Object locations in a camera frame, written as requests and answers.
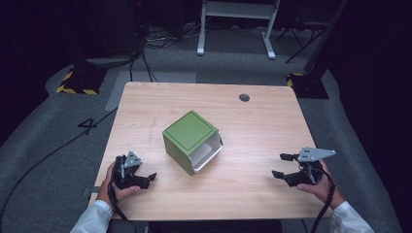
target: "hand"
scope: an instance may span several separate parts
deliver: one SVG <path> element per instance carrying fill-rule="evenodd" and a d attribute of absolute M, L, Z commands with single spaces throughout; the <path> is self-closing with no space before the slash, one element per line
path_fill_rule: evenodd
<path fill-rule="evenodd" d="M 328 170 L 324 161 L 323 160 L 319 160 L 319 161 L 321 162 L 325 172 L 327 172 L 331 176 L 331 173 Z M 329 182 L 327 180 L 327 176 L 325 175 L 322 175 L 321 180 L 316 185 L 300 183 L 296 186 L 296 188 L 298 190 L 314 194 L 323 203 L 326 202 L 327 197 L 329 195 Z M 345 198 L 340 193 L 338 186 L 336 186 L 334 194 L 333 194 L 333 199 L 330 203 L 330 207 L 334 210 L 336 207 L 338 207 L 343 202 L 345 202 Z"/>
<path fill-rule="evenodd" d="M 110 179 L 112 177 L 112 171 L 113 167 L 115 166 L 115 162 L 113 162 L 109 168 L 107 169 L 106 173 L 106 179 L 103 181 L 103 183 L 100 185 L 100 190 L 99 193 L 97 194 L 96 200 L 102 200 L 109 204 L 112 207 L 112 203 L 110 202 L 109 195 L 107 194 L 107 186 L 110 182 Z M 140 190 L 140 186 L 132 186 L 128 187 L 125 189 L 120 189 L 118 188 L 114 183 L 113 183 L 113 188 L 115 189 L 116 197 L 118 198 L 118 201 L 136 193 L 137 191 Z"/>

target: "white stand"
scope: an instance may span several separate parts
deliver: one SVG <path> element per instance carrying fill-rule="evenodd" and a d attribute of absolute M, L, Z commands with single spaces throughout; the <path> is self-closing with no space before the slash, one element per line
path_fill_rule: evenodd
<path fill-rule="evenodd" d="M 199 43 L 197 45 L 197 55 L 203 55 L 205 52 L 205 23 L 206 16 L 210 17 L 246 17 L 268 19 L 266 32 L 261 36 L 267 50 L 269 59 L 275 59 L 276 55 L 270 44 L 269 37 L 272 31 L 273 22 L 278 13 L 280 0 L 276 0 L 273 5 L 250 4 L 250 3 L 232 3 L 232 2 L 214 2 L 203 0 L 201 28 Z"/>

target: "gray carpet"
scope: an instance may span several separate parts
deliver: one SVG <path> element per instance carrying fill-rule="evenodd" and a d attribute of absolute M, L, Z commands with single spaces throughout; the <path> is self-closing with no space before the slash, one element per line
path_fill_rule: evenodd
<path fill-rule="evenodd" d="M 146 49 L 146 58 L 160 82 L 286 85 L 286 74 L 302 72 L 315 45 L 285 64 L 299 46 L 290 33 L 275 42 L 280 32 L 274 31 L 271 41 L 277 58 L 269 60 L 259 34 L 262 30 L 212 31 L 206 36 L 203 56 L 196 55 L 194 37 L 168 49 Z M 304 32 L 298 35 L 308 36 Z M 108 71 L 99 95 L 56 93 L 69 68 L 50 77 L 46 85 L 49 98 L 0 149 L 2 204 L 30 167 L 83 132 L 77 127 L 79 123 L 90 117 L 99 120 L 114 109 L 120 87 L 129 79 L 128 66 L 123 66 Z M 141 58 L 135 61 L 132 71 L 135 81 L 147 78 L 142 75 L 146 67 Z M 388 193 L 345 116 L 338 86 L 329 72 L 323 83 L 329 100 L 298 99 L 317 147 L 337 151 L 326 162 L 344 196 L 372 228 L 376 232 L 402 232 Z M 94 185 L 115 116 L 116 112 L 88 135 L 54 153 L 23 180 L 7 204 L 3 232 L 70 231 L 87 207 L 88 191 Z M 313 220 L 306 219 L 309 228 Z M 300 219 L 282 223 L 285 233 L 304 232 Z M 145 224 L 140 222 L 141 232 Z M 318 232 L 328 232 L 327 227 L 325 218 Z"/>

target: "green box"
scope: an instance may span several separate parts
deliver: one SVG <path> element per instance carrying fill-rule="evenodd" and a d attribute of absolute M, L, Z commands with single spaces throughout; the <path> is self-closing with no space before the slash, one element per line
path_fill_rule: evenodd
<path fill-rule="evenodd" d="M 195 111 L 163 130 L 166 152 L 189 174 L 198 173 L 222 149 L 219 130 Z"/>

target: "white fabric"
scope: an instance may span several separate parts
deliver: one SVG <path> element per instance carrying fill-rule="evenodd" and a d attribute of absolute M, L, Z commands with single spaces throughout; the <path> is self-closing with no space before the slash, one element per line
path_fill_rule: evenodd
<path fill-rule="evenodd" d="M 332 233 L 372 233 L 369 224 L 348 203 L 344 202 L 333 210 L 330 219 Z"/>
<path fill-rule="evenodd" d="M 112 214 L 106 202 L 97 200 L 80 216 L 70 233 L 106 233 Z"/>

